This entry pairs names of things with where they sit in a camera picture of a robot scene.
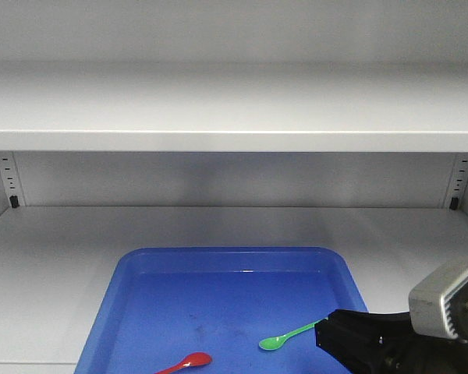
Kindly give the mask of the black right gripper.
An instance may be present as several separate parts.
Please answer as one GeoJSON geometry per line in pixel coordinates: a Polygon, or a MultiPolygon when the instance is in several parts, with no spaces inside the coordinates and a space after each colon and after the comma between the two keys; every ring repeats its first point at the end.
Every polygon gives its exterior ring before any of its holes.
{"type": "Polygon", "coordinates": [[[410,334],[409,321],[337,309],[314,325],[316,345],[351,373],[468,373],[468,340],[410,334]]]}

